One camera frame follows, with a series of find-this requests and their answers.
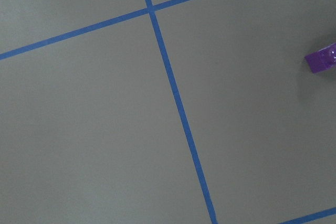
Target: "purple plastic piece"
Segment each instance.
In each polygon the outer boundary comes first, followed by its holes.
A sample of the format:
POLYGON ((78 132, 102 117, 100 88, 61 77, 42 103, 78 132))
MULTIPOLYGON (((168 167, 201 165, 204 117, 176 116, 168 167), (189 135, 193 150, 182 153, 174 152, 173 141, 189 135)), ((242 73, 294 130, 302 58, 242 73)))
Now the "purple plastic piece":
POLYGON ((336 43, 305 56, 305 59, 313 73, 336 66, 336 43))

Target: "gray floor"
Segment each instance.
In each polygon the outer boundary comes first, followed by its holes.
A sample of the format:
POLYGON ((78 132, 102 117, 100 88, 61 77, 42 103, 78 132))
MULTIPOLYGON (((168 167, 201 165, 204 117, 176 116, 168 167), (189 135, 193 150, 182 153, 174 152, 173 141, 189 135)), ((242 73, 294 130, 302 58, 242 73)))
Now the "gray floor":
MULTIPOLYGON (((336 69, 303 61, 336 41, 334 1, 156 13, 218 223, 336 207, 336 69)), ((145 2, 0 6, 1 54, 145 2)), ((0 144, 0 223, 211 222, 148 15, 0 61, 0 144)))

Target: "purple object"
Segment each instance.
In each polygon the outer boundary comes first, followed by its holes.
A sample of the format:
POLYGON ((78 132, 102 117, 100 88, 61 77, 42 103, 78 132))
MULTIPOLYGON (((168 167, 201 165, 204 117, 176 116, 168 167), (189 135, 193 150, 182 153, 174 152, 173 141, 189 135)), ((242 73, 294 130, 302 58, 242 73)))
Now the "purple object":
POLYGON ((336 65, 336 43, 305 56, 313 73, 327 70, 336 65))

